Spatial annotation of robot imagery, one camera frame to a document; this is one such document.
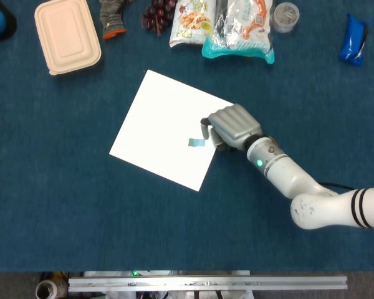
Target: black stripe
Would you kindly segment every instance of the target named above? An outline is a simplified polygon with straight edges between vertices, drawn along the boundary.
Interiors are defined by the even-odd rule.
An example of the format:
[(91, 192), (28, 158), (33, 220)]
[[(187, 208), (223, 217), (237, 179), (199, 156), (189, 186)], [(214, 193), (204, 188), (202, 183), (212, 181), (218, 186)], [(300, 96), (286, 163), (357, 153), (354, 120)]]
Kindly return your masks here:
[(359, 222), (359, 219), (357, 219), (357, 216), (356, 216), (356, 207), (355, 207), (355, 203), (356, 203), (356, 195), (359, 193), (360, 190), (356, 190), (355, 193), (353, 193), (353, 196), (352, 196), (352, 202), (350, 204), (350, 208), (352, 210), (352, 216), (353, 216), (353, 219), (356, 221), (357, 225), (359, 225), (360, 227), (363, 227), (362, 224)]
[(367, 227), (368, 227), (369, 229), (372, 229), (373, 227), (372, 227), (370, 224), (368, 224), (366, 218), (364, 217), (364, 211), (363, 211), (363, 197), (364, 197), (364, 194), (366, 193), (367, 190), (368, 190), (368, 189), (364, 189), (363, 192), (362, 192), (361, 195), (360, 195), (360, 198), (359, 198), (359, 211), (360, 211), (360, 215), (361, 215), (361, 217), (362, 217), (362, 221), (363, 221), (363, 223), (364, 223), (365, 225), (367, 225)]

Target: white paper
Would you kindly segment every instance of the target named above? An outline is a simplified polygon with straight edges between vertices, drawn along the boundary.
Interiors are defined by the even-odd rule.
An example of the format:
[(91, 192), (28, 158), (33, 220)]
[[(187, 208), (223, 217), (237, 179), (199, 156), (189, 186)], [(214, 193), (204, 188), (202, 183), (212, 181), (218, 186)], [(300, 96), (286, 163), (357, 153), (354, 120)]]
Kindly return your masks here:
[(220, 98), (148, 70), (110, 155), (199, 191), (213, 158), (211, 140), (202, 138), (200, 121), (232, 105)]

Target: snack bag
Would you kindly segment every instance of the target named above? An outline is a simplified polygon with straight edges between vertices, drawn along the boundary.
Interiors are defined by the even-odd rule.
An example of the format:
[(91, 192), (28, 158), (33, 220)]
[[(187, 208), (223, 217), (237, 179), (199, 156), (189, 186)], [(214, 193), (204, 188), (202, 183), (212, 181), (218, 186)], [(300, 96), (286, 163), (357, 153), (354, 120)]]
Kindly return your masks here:
[(179, 0), (175, 7), (169, 45), (204, 44), (212, 30), (216, 0)]
[(206, 38), (202, 55), (262, 57), (272, 64), (272, 6), (273, 0), (219, 0), (216, 25)]

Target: plastic lid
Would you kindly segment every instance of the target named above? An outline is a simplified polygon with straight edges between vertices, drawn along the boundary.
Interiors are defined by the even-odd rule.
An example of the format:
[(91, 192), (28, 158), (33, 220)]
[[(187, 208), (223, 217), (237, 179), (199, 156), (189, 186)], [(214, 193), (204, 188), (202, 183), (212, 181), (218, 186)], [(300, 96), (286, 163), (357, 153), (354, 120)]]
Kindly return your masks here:
[(273, 13), (273, 28), (281, 33), (291, 31), (299, 20), (299, 9), (295, 4), (283, 2)]
[(37, 33), (51, 75), (96, 64), (101, 48), (86, 0), (52, 0), (35, 10)]

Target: black cable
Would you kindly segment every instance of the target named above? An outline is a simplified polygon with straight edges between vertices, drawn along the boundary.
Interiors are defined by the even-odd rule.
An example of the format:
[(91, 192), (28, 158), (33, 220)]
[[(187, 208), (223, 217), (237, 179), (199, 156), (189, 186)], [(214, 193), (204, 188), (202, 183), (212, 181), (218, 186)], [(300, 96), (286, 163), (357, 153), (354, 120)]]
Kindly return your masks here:
[(336, 183), (319, 182), (319, 184), (322, 185), (322, 186), (337, 187), (337, 188), (342, 188), (342, 189), (346, 189), (346, 190), (356, 190), (357, 189), (357, 188), (353, 188), (353, 187), (346, 186), (346, 185), (341, 185), (341, 184), (336, 184)]

